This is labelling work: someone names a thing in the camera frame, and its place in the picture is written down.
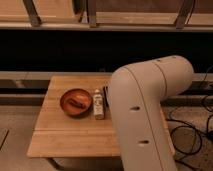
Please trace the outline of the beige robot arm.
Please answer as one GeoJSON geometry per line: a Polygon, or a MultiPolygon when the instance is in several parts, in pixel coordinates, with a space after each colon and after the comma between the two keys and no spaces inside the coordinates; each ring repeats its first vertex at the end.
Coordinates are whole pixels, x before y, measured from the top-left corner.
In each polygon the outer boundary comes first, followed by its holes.
{"type": "Polygon", "coordinates": [[[160,102],[188,89],[193,74],[181,56],[129,64],[112,74],[108,104],[124,171],[178,171],[160,102]]]}

